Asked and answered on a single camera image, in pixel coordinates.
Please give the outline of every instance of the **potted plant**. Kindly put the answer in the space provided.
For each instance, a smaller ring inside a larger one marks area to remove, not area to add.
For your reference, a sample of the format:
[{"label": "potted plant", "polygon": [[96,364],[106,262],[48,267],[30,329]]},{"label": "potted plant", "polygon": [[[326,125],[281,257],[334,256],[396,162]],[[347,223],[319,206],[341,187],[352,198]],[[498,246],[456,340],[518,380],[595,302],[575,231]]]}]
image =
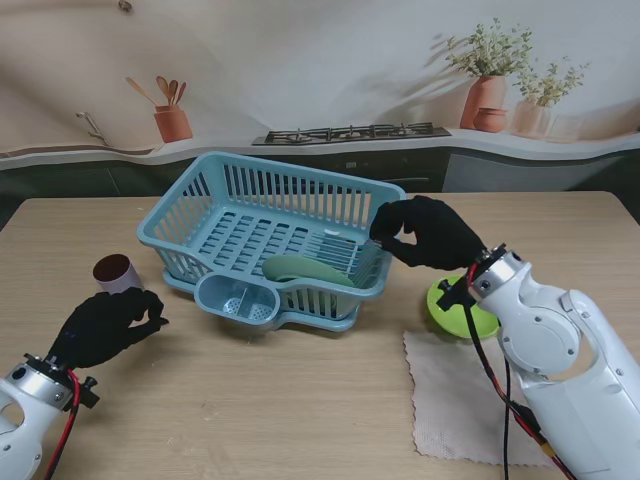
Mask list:
[{"label": "potted plant", "polygon": [[527,65],[530,38],[531,30],[517,25],[506,31],[494,18],[489,27],[478,24],[468,37],[447,40],[450,66],[478,78],[469,90],[460,128],[473,129],[480,108],[502,108],[507,93],[505,77]]},{"label": "potted plant", "polygon": [[539,76],[531,65],[518,74],[518,82],[524,99],[518,103],[513,117],[512,132],[527,138],[543,138],[551,121],[551,107],[571,90],[582,85],[584,70],[589,63],[578,68],[567,67],[570,59],[563,57],[561,64],[550,63],[547,74]]}]

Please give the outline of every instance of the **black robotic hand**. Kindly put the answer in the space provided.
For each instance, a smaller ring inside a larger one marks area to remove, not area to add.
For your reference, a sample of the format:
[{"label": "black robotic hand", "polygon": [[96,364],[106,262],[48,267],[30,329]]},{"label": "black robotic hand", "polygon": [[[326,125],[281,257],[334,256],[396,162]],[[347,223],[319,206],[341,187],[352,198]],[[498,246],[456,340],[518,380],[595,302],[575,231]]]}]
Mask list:
[{"label": "black robotic hand", "polygon": [[[66,368],[88,368],[111,360],[122,350],[144,340],[169,323],[161,317],[158,296],[139,288],[109,295],[98,293],[79,305],[56,338],[47,360]],[[149,320],[139,326],[145,312]]]},{"label": "black robotic hand", "polygon": [[[404,233],[415,233],[415,245],[394,238],[403,225]],[[478,235],[451,207],[419,195],[380,206],[369,236],[410,267],[466,268],[485,249]]]}]

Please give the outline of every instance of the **stove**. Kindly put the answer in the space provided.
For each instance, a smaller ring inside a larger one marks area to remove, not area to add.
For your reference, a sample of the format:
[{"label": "stove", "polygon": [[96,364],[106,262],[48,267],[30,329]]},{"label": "stove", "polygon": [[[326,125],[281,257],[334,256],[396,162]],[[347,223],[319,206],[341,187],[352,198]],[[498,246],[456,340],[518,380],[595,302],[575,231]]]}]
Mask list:
[{"label": "stove", "polygon": [[405,125],[368,125],[343,128],[315,128],[311,130],[271,131],[266,137],[256,138],[252,145],[321,145],[343,142],[370,142],[372,140],[401,140],[403,138],[447,137],[451,134],[431,122]]}]

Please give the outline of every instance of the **green lid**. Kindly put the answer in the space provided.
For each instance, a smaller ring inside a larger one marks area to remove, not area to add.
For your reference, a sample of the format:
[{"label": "green lid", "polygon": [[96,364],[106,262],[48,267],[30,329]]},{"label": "green lid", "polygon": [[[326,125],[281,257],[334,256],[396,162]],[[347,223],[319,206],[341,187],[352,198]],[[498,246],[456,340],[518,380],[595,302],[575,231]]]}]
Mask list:
[{"label": "green lid", "polygon": [[[453,285],[460,278],[460,275],[450,275],[448,277],[441,278],[431,285],[429,292],[427,292],[427,309],[438,325],[451,335],[461,338],[471,338],[471,333],[469,332],[469,326],[467,325],[467,319],[464,315],[462,305],[454,305],[449,309],[449,311],[445,312],[436,303],[444,294],[444,292],[438,288],[440,282],[442,282],[442,280],[447,280],[451,285]],[[473,321],[476,324],[476,330],[478,330],[478,336],[480,338],[491,337],[496,334],[500,328],[500,324],[494,315],[489,312],[485,312],[477,305],[474,305],[471,308],[471,313],[473,314]]]}]

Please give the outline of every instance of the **wooden spoon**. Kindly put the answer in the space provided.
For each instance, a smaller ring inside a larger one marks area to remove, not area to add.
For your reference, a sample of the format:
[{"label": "wooden spoon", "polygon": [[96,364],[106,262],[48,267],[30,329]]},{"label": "wooden spoon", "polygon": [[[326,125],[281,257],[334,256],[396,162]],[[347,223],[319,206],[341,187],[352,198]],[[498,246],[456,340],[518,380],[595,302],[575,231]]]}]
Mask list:
[{"label": "wooden spoon", "polygon": [[169,105],[169,103],[171,102],[171,92],[169,91],[169,84],[167,83],[167,79],[158,75],[156,77],[156,82],[160,87],[160,90],[162,90],[162,93],[164,93],[164,96],[167,97],[167,105]]},{"label": "wooden spoon", "polygon": [[138,92],[140,95],[145,97],[147,100],[149,100],[151,103],[153,103],[156,107],[158,106],[158,104],[153,101],[153,99],[149,96],[149,94],[147,92],[145,92],[144,89],[140,85],[138,85],[133,78],[125,77],[125,80],[127,81],[127,83],[129,85],[131,85],[133,87],[133,89],[136,92]]},{"label": "wooden spoon", "polygon": [[182,98],[182,94],[184,93],[185,88],[187,88],[187,82],[182,82],[182,85],[180,85],[180,91],[178,92],[178,98],[176,98],[176,101],[174,102],[176,105]]},{"label": "wooden spoon", "polygon": [[171,82],[169,83],[169,93],[171,94],[171,100],[169,100],[169,105],[172,105],[175,103],[177,91],[178,91],[178,81],[171,80]]}]

